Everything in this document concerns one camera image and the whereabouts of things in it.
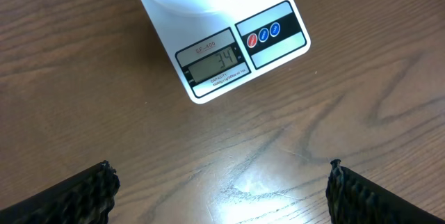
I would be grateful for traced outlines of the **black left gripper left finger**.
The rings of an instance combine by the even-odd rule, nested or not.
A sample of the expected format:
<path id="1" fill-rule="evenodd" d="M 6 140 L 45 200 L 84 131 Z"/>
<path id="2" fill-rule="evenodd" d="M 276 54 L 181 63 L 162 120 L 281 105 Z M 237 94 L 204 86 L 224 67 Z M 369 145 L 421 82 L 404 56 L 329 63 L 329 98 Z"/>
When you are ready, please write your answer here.
<path id="1" fill-rule="evenodd" d="M 1 210 L 1 222 L 107 224 L 120 181 L 108 161 Z"/>

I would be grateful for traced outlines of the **white digital kitchen scale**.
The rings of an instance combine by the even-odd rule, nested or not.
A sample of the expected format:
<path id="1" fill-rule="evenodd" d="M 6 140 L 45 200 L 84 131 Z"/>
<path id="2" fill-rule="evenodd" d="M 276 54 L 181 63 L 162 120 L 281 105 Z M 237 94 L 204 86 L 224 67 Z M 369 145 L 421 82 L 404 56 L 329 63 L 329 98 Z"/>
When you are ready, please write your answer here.
<path id="1" fill-rule="evenodd" d="M 294 0 L 141 0 L 190 99 L 206 103 L 303 54 Z"/>

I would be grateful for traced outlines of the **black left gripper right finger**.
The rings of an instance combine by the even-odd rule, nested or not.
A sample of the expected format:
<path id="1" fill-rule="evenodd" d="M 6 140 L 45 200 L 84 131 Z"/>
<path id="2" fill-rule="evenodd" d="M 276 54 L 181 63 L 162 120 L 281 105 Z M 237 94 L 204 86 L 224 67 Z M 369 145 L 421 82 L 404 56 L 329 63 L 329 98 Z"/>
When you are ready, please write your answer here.
<path id="1" fill-rule="evenodd" d="M 332 224 L 444 224 L 396 194 L 341 165 L 332 169 L 325 191 Z"/>

